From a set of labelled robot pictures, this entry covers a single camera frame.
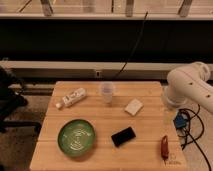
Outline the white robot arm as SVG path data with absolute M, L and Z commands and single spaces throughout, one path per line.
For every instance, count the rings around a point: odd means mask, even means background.
M 190 99 L 213 114 L 213 86 L 207 83 L 210 76 L 210 68 L 203 62 L 171 70 L 162 94 L 164 104 L 169 109 L 179 108 Z

